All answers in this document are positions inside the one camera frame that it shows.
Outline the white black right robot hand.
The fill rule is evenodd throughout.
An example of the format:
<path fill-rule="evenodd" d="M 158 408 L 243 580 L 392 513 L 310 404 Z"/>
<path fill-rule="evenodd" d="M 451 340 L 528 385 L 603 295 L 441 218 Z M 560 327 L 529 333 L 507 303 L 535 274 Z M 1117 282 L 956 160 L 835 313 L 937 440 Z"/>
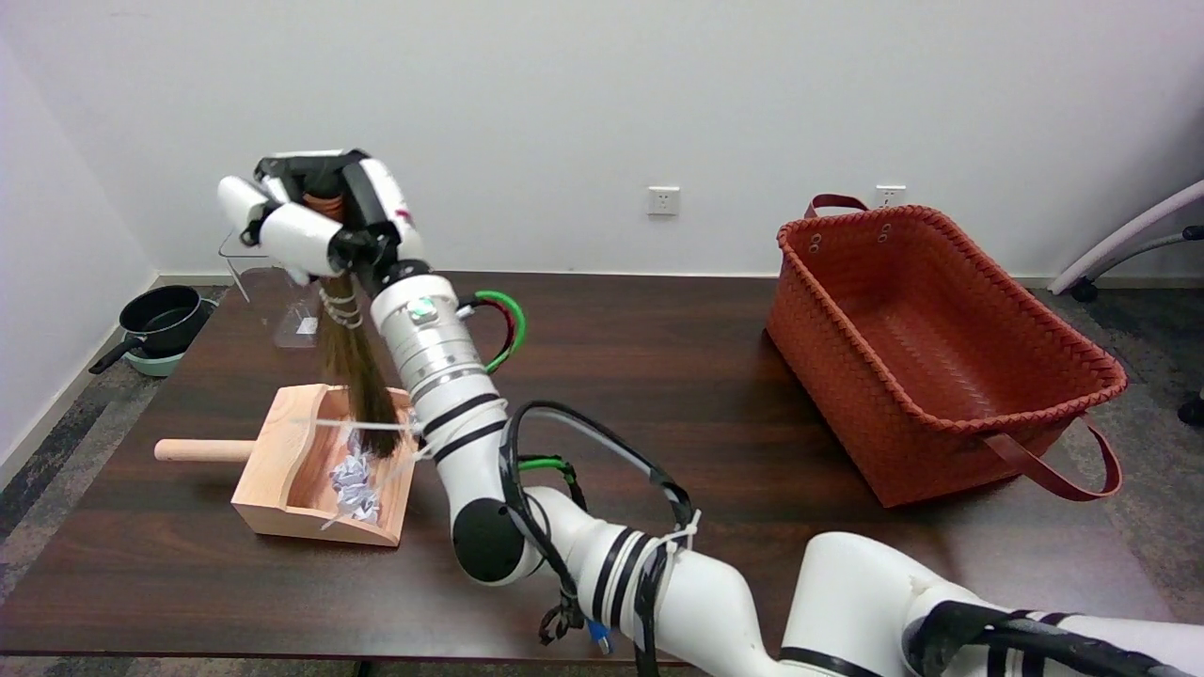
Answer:
<path fill-rule="evenodd" d="M 224 177 L 216 198 L 241 245 L 275 258 L 301 283 L 354 273 L 376 295 L 426 265 L 403 190 L 366 151 L 262 157 L 253 179 Z"/>

